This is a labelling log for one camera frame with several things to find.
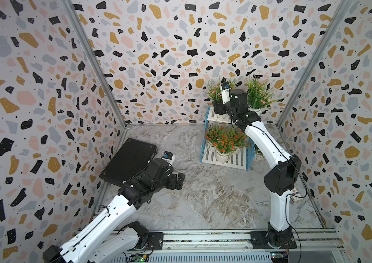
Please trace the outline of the pink flower pot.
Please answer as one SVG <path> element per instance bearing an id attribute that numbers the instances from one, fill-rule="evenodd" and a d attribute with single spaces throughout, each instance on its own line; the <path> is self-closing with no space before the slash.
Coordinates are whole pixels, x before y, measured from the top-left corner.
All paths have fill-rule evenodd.
<path id="1" fill-rule="evenodd" d="M 247 105 L 251 110 L 264 110 L 271 108 L 277 102 L 273 98 L 275 91 L 271 89 L 269 80 L 257 78 L 249 79 L 247 91 Z"/>
<path id="2" fill-rule="evenodd" d="M 254 154 L 255 154 L 255 156 L 254 156 L 255 160 L 257 160 L 257 161 L 263 161 L 264 160 L 264 155 L 257 146 L 254 146 Z"/>
<path id="3" fill-rule="evenodd" d="M 221 90 L 220 90 L 220 87 L 221 87 L 221 84 L 223 82 L 229 82 L 230 83 L 230 92 L 236 88 L 236 83 L 235 83 L 235 79 L 222 79 L 222 80 L 218 80 L 218 82 L 216 81 L 208 81 L 207 82 L 207 88 L 208 88 L 208 93 L 207 93 L 207 96 L 211 99 L 212 101 L 212 105 L 213 105 L 213 101 L 222 101 L 222 95 L 221 95 Z"/>

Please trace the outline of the red flower pot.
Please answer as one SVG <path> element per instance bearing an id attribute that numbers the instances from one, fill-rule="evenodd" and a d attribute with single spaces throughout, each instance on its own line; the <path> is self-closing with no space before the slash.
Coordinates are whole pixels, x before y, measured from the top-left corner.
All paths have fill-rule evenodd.
<path id="1" fill-rule="evenodd" d="M 231 153 L 240 152 L 248 145 L 246 134 L 240 129 L 230 129 L 228 132 L 228 144 Z"/>
<path id="2" fill-rule="evenodd" d="M 220 142 L 225 138 L 224 126 L 218 124 L 209 124 L 206 132 L 205 139 L 209 152 L 216 152 Z"/>

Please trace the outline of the orange flower pot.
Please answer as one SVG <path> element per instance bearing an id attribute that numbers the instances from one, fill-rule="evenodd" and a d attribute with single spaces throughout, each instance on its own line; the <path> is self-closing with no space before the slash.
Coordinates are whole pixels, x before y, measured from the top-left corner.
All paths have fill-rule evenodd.
<path id="1" fill-rule="evenodd" d="M 229 144 L 227 142 L 228 135 L 225 135 L 225 138 L 220 142 L 216 149 L 216 160 L 219 163 L 227 163 L 230 159 L 230 156 L 233 154 L 230 152 Z"/>

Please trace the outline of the blue white two-tier rack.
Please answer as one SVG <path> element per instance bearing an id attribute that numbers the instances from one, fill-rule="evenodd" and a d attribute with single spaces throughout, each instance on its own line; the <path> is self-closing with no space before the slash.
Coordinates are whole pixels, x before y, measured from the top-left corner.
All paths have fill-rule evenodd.
<path id="1" fill-rule="evenodd" d="M 244 132 L 234 127 L 230 117 L 218 115 L 210 106 L 206 113 L 200 161 L 230 168 L 249 170 L 263 155 Z"/>

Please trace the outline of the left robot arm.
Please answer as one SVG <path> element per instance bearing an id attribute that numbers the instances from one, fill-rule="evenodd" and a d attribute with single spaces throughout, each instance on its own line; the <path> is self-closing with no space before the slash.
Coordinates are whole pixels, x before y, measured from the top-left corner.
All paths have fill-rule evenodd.
<path id="1" fill-rule="evenodd" d="M 125 181 L 117 195 L 82 231 L 61 246 L 51 245 L 43 253 L 46 263 L 106 263 L 128 251 L 154 249 L 148 243 L 149 230 L 138 221 L 124 227 L 113 238 L 108 236 L 143 204 L 150 203 L 161 189 L 181 190 L 185 175 L 175 174 L 175 156 L 165 152 Z"/>

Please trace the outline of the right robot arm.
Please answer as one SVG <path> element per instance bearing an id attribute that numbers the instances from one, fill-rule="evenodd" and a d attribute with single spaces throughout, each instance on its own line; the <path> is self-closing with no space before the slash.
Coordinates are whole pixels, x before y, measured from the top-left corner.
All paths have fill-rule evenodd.
<path id="1" fill-rule="evenodd" d="M 264 184 L 270 192 L 271 215 L 268 230 L 263 237 L 255 234 L 254 245 L 269 245 L 274 249 L 296 248 L 294 229 L 289 220 L 290 197 L 299 176 L 301 160 L 290 155 L 272 137 L 260 116 L 248 109 L 247 93 L 241 89 L 231 90 L 225 82 L 221 88 L 221 109 L 261 151 L 271 170 L 264 176 Z"/>

